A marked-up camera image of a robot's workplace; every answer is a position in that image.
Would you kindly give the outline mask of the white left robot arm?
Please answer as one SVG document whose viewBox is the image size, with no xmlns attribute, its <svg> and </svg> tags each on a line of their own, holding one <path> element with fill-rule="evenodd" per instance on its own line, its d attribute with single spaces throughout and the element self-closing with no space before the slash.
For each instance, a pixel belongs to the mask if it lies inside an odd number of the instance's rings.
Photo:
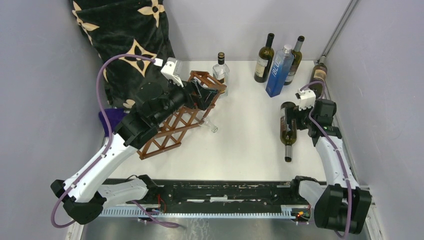
<svg viewBox="0 0 424 240">
<path fill-rule="evenodd" d="M 114 130 L 108 130 L 106 144 L 82 169 L 67 180 L 55 180 L 51 189 L 63 203 L 66 213 L 85 225 L 96 219 L 104 209 L 129 201 L 153 203 L 156 184 L 142 175 L 119 184 L 105 180 L 127 158 L 155 137 L 160 124 L 182 106 L 205 111 L 219 95 L 219 90 L 202 86 L 197 80 L 182 85 L 169 83 L 169 90 L 154 82 L 144 84 L 130 112 Z"/>
</svg>

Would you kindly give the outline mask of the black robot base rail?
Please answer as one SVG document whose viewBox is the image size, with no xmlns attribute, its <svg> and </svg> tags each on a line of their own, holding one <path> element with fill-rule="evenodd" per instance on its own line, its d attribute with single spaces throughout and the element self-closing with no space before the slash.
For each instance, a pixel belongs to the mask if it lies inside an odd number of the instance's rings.
<svg viewBox="0 0 424 240">
<path fill-rule="evenodd" d="M 155 179 L 137 203 L 166 214 L 271 214 L 282 206 L 306 206 L 290 181 Z"/>
</svg>

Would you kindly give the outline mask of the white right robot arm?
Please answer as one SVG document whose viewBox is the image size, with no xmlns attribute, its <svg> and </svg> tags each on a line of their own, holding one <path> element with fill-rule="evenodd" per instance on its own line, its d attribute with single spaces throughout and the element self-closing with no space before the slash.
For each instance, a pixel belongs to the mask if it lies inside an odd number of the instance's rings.
<svg viewBox="0 0 424 240">
<path fill-rule="evenodd" d="M 318 98 L 311 108 L 301 109 L 293 102 L 280 107 L 281 131 L 307 130 L 321 159 L 326 187 L 307 176 L 296 176 L 289 189 L 289 199 L 295 204 L 307 201 L 313 210 L 318 228 L 340 234 L 360 234 L 364 227 L 372 196 L 355 180 L 343 150 L 343 137 L 333 126 L 337 104 Z"/>
</svg>

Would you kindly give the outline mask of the brown wooden wine rack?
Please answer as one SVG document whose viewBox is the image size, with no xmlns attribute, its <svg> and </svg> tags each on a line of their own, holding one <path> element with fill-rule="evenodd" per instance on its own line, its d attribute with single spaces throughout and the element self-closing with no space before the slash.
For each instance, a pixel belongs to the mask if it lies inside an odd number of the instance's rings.
<svg viewBox="0 0 424 240">
<path fill-rule="evenodd" d="M 207 71 L 192 70 L 188 80 L 190 82 L 197 80 L 203 87 L 208 87 L 219 92 L 219 95 L 214 98 L 212 104 L 206 110 L 202 110 L 208 116 L 211 110 L 215 108 L 216 101 L 227 86 L 220 83 Z M 139 158 L 144 160 L 180 147 L 187 131 L 200 127 L 198 121 L 195 119 L 196 113 L 199 111 L 201 110 L 197 108 L 181 107 L 161 123 L 158 134 L 137 151 Z"/>
</svg>

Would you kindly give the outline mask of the blue square vodka bottle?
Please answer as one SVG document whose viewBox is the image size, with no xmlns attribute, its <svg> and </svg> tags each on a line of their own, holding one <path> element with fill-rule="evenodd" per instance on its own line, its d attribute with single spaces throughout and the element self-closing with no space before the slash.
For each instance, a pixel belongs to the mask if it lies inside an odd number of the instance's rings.
<svg viewBox="0 0 424 240">
<path fill-rule="evenodd" d="M 266 85 L 266 92 L 272 98 L 279 95 L 288 77 L 290 68 L 294 61 L 293 47 L 285 44 L 275 54 L 273 64 Z"/>
</svg>

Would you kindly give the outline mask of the clear liquor bottle black cap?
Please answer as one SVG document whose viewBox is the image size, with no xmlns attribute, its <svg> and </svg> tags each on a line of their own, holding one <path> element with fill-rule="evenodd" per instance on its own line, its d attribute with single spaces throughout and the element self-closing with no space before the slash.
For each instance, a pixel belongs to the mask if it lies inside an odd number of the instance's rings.
<svg viewBox="0 0 424 240">
<path fill-rule="evenodd" d="M 222 92 L 221 98 L 228 96 L 230 69 L 225 63 L 225 53 L 219 52 L 217 55 L 217 64 L 212 67 L 213 77 L 221 84 L 226 85 L 226 89 Z"/>
</svg>

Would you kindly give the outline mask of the green wine bottle black cap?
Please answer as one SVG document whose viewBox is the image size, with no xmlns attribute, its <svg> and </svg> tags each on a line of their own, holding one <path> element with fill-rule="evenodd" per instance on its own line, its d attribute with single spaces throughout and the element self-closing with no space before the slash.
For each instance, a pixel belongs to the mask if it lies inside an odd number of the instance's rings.
<svg viewBox="0 0 424 240">
<path fill-rule="evenodd" d="M 268 73 L 275 54 L 275 51 L 272 48 L 274 37 L 274 33 L 269 33 L 267 35 L 265 46 L 259 50 L 254 72 L 254 80 L 258 83 L 265 83 L 267 81 Z"/>
</svg>

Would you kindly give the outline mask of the tall clear glass bottle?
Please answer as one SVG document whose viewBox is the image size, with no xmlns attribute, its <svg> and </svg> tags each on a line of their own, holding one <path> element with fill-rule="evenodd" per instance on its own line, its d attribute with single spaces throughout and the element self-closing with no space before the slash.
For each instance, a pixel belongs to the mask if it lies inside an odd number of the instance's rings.
<svg viewBox="0 0 424 240">
<path fill-rule="evenodd" d="M 216 133 L 219 129 L 214 123 L 212 123 L 205 111 L 198 111 L 195 115 L 195 119 L 199 126 L 208 128 L 212 133 Z"/>
</svg>

